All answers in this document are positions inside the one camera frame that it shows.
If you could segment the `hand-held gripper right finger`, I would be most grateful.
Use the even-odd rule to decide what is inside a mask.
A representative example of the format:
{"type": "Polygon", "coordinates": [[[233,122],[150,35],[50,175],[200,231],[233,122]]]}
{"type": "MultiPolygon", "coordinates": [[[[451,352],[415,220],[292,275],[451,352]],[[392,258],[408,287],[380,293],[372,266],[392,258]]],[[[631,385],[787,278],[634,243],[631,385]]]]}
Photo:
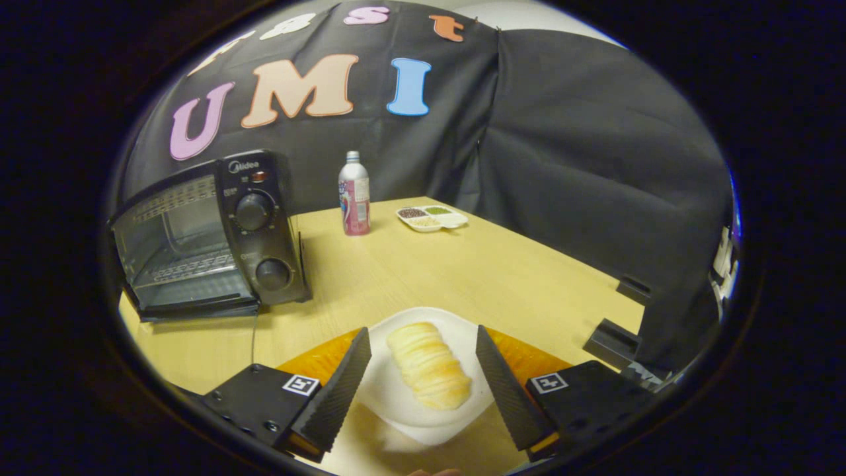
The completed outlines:
{"type": "Polygon", "coordinates": [[[569,364],[483,325],[475,356],[514,445],[532,463],[610,436],[655,398],[598,360],[569,364]]]}

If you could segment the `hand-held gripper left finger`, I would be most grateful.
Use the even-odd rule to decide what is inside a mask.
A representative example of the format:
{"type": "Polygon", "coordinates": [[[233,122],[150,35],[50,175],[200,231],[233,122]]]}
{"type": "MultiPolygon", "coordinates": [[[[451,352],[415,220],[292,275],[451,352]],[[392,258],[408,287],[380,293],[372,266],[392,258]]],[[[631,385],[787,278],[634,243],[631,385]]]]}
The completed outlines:
{"type": "Polygon", "coordinates": [[[371,361],[368,328],[354,329],[278,366],[251,364],[200,402],[263,445],[320,463],[371,361]]]}

